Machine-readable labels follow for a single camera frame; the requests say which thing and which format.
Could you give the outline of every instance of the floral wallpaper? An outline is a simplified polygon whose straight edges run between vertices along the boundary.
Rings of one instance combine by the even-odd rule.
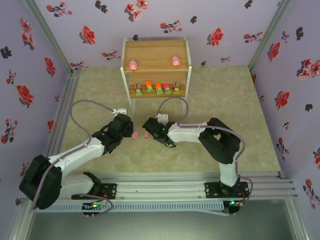
[[[71,67],[119,67],[124,37],[184,36],[194,66],[249,65],[280,0],[35,1]],[[276,52],[275,44],[270,59]]]
[[[293,1],[251,71],[281,169],[293,179],[312,240],[320,239],[319,11],[318,0]]]
[[[53,8],[59,14],[64,7]],[[44,153],[68,73],[23,1],[1,3],[0,32],[0,238],[6,240],[24,198],[19,184]]]

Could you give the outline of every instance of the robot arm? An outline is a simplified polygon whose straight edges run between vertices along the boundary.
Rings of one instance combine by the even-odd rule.
[[[166,125],[150,117],[142,126],[153,139],[173,148],[178,142],[192,142],[202,144],[209,154],[219,162],[221,188],[232,188],[239,180],[236,173],[235,157],[240,149],[240,139],[230,132],[218,127],[231,130],[217,118],[200,124],[180,124],[168,122]]]
[[[39,209],[46,209],[58,198],[70,197],[74,194],[90,193],[96,195],[100,190],[101,182],[93,174],[89,172],[77,176],[68,174],[94,158],[111,153],[120,145],[123,138],[131,137],[132,133],[133,122],[130,117],[118,114],[112,122],[104,126],[100,131],[92,134],[89,144],[86,141],[58,155],[50,157],[39,155],[35,157],[25,173],[19,189],[33,201],[45,171],[53,162],[62,157],[48,171],[36,206]]]

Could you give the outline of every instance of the pink toy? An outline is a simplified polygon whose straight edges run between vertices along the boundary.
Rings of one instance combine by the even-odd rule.
[[[150,137],[150,133],[147,132],[147,131],[144,131],[144,135],[143,136],[144,136],[145,139],[147,139],[147,138]]]
[[[135,70],[137,70],[137,67],[138,67],[137,62],[132,59],[132,60],[129,62],[129,68],[130,68],[130,70],[131,70],[132,72],[134,72]]]
[[[172,64],[175,67],[179,67],[180,65],[180,58],[178,58],[176,55],[173,56],[172,58]]]
[[[132,139],[133,139],[133,140],[137,140],[138,137],[139,137],[139,132],[138,132],[138,130],[135,130],[135,131],[132,133]]]

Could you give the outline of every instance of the gray floor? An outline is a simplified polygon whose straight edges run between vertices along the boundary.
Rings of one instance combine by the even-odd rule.
[[[201,212],[35,213],[27,240],[294,240],[284,201],[252,200],[238,216]]]

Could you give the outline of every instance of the shelf board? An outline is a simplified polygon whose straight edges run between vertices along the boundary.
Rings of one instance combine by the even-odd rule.
[[[180,66],[172,65],[172,57],[181,59]],[[137,70],[142,72],[187,72],[189,69],[187,46],[185,40],[126,41],[123,61],[125,73],[131,60],[137,62]]]
[[[130,74],[130,84],[144,85],[146,81],[152,84],[186,84],[186,76],[182,71],[176,72],[134,72]]]
[[[173,96],[177,96],[177,97],[184,97],[186,95],[186,84],[180,84],[180,94],[174,94],[173,92],[173,87],[174,85],[173,84],[170,84],[170,89],[172,91],[171,94],[165,94],[165,91],[163,89],[163,85],[162,86],[162,91],[163,91],[163,94],[160,94],[158,95],[156,93],[156,90],[155,90],[155,84],[152,84],[151,85],[152,88],[153,88],[153,91],[152,92],[147,92],[147,89],[146,89],[146,86],[143,84],[141,85],[141,88],[142,88],[142,95],[141,96],[137,96],[136,95],[136,89],[135,89],[135,85],[134,84],[130,84],[129,85],[129,93],[130,93],[130,97],[131,98],[169,98],[169,97],[173,97]]]

